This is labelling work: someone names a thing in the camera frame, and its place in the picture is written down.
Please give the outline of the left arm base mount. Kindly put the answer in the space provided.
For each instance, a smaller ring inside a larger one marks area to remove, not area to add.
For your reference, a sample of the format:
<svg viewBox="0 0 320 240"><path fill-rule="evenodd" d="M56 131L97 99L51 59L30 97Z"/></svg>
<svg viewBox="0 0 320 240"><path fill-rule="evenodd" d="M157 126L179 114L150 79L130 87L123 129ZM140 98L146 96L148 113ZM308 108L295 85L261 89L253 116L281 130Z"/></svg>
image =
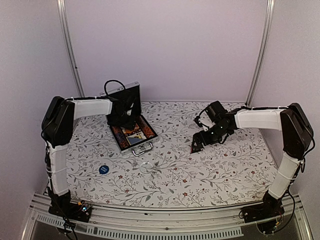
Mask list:
<svg viewBox="0 0 320 240"><path fill-rule="evenodd" d="M51 199L48 212L68 220L76 220L88 223L92 214L92 205L83 200L77 203L71 202L68 198Z"/></svg>

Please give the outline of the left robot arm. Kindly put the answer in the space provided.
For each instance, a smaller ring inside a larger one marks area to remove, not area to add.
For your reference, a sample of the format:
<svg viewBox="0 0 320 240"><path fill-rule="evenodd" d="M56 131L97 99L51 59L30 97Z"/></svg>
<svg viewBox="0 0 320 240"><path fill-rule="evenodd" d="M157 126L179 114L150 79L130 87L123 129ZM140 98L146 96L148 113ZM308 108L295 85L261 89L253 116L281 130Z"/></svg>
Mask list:
<svg viewBox="0 0 320 240"><path fill-rule="evenodd" d="M63 98L55 96L44 115L41 137L45 141L47 174L55 196L70 193L67 184L67 148L73 136L74 121L84 117L105 115L108 124L129 128L141 114L138 97L123 99L101 97Z"/></svg>

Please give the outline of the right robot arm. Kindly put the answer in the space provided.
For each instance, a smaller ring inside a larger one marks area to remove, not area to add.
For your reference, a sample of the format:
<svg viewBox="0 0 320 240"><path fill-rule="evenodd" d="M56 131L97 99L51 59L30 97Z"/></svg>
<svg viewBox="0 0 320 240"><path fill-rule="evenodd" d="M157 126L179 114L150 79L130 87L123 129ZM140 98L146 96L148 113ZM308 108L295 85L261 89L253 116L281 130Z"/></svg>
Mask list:
<svg viewBox="0 0 320 240"><path fill-rule="evenodd" d="M277 202L288 192L298 172L305 170L306 155L316 146L313 128L302 107L292 103L279 107L241 106L227 111L219 101L214 101L202 113L210 122L203 122L200 115L195 117L195 123L202 130L192 137L192 153L202 151L207 145L223 144L239 129L278 130L282 133L283 157L273 183L264 194L264 203L258 208L262 218L269 218L278 210Z"/></svg>

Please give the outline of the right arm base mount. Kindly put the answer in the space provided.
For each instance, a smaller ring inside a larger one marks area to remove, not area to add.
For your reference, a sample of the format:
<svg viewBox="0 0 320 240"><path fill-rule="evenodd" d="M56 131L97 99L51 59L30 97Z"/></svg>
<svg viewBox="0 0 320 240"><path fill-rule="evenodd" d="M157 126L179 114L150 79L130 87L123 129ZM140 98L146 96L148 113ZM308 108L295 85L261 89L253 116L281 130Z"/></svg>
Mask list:
<svg viewBox="0 0 320 240"><path fill-rule="evenodd" d="M282 201L264 202L243 207L238 216L245 223L258 222L257 229L264 235L274 234L284 218Z"/></svg>

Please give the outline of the blue playing card deck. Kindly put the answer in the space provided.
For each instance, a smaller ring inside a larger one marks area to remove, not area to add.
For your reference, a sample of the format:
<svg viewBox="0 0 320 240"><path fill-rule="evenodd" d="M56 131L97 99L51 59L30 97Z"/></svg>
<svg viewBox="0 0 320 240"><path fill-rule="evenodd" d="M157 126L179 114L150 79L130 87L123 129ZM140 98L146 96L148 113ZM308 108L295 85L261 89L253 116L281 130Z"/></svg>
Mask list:
<svg viewBox="0 0 320 240"><path fill-rule="evenodd" d="M146 136L143 135L142 133L136 133L133 135L127 135L126 139L129 143L130 146L133 146L135 144L138 144L140 142L143 142L145 140L147 140Z"/></svg>

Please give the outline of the aluminium poker case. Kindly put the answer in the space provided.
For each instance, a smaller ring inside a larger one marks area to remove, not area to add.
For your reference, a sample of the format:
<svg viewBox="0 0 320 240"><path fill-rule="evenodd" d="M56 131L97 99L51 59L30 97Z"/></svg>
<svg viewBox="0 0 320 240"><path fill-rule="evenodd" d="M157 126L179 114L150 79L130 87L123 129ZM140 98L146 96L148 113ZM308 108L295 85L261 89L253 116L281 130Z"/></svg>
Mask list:
<svg viewBox="0 0 320 240"><path fill-rule="evenodd" d="M106 120L120 153L139 157L151 151L159 135L142 115L140 84L109 79L103 89L102 96L112 101Z"/></svg>

